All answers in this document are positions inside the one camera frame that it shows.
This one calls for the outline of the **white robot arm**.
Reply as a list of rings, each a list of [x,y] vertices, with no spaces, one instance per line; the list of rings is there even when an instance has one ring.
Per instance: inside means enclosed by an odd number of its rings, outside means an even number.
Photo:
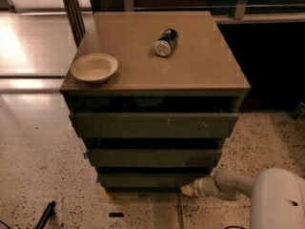
[[[228,169],[181,187],[189,197],[251,200],[250,229],[305,229],[305,179],[281,168],[269,168],[256,178]]]

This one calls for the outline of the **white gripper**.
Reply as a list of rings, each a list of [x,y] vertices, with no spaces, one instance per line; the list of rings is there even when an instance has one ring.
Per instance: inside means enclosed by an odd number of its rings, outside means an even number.
[[[200,198],[219,198],[227,201],[239,200],[238,192],[224,192],[214,181],[213,177],[198,178],[193,182],[193,185],[187,184],[180,187],[183,195]]]

